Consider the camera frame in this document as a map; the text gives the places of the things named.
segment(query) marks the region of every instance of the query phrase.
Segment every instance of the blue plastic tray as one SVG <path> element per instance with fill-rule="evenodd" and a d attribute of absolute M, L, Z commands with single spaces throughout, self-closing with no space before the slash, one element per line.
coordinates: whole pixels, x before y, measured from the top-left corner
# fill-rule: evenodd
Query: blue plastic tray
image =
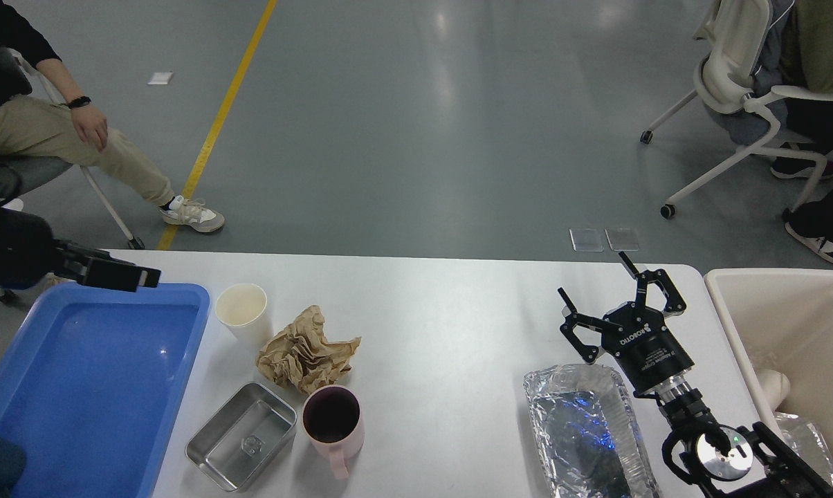
<path fill-rule="evenodd" d="M 11 495 L 150 495 L 209 305 L 194 284 L 38 297 L 0 360 L 0 435 L 27 454 Z"/>

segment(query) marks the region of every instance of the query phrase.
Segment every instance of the pink mug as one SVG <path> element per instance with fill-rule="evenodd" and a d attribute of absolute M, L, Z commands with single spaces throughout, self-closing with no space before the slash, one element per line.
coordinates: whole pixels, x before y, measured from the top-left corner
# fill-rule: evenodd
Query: pink mug
<path fill-rule="evenodd" d="M 334 477 L 348 478 L 346 459 L 364 444 L 364 420 L 356 395 L 342 385 L 325 385 L 306 398 L 302 422 L 318 454 L 331 461 Z"/>

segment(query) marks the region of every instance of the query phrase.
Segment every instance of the robotic arm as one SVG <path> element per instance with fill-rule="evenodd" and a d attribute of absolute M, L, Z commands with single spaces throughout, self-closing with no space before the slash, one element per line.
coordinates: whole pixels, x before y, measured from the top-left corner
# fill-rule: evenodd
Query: robotic arm
<path fill-rule="evenodd" d="M 49 272 L 82 286 L 119 291 L 158 285 L 161 271 L 157 269 L 138 267 L 112 258 L 106 251 L 54 239 L 43 219 L 2 208 L 20 189 L 20 178 L 16 174 L 14 178 L 14 182 L 0 184 L 4 190 L 0 193 L 0 287 L 28 289 Z"/>
<path fill-rule="evenodd" d="M 690 387 L 684 376 L 693 360 L 674 338 L 664 319 L 686 310 L 684 299 L 663 269 L 641 271 L 624 252 L 623 264 L 637 282 L 635 300 L 610 311 L 603 318 L 582 315 L 563 289 L 565 322 L 561 332 L 583 360 L 590 365 L 604 352 L 613 354 L 636 398 L 655 400 L 672 432 L 663 442 L 663 460 L 679 479 L 699 486 L 710 498 L 821 498 L 833 497 L 833 489 L 790 450 L 776 435 L 757 422 L 752 430 L 720 425 L 702 402 L 700 391 Z M 663 311 L 647 307 L 648 284 L 659 287 L 666 296 Z M 574 333 L 585 327 L 601 334 L 601 345 L 587 346 Z M 682 465 L 676 464 L 676 445 Z M 744 478 L 757 459 L 767 478 L 736 491 L 723 492 L 714 481 Z"/>

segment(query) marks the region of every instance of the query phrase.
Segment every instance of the stainless steel container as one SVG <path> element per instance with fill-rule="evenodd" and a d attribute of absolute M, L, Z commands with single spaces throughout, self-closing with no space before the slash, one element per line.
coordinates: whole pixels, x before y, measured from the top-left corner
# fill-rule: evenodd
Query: stainless steel container
<path fill-rule="evenodd" d="M 297 412 L 250 382 L 186 445 L 186 456 L 224 491 L 246 489 L 293 438 Z"/>

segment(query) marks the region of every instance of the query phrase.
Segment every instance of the hand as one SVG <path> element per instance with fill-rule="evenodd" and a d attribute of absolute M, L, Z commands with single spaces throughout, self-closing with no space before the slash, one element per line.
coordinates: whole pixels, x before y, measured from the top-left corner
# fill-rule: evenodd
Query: hand
<path fill-rule="evenodd" d="M 106 116 L 100 113 L 94 104 L 72 109 L 72 125 L 82 142 L 93 145 L 98 151 L 103 152 L 109 142 L 109 128 L 106 124 Z"/>

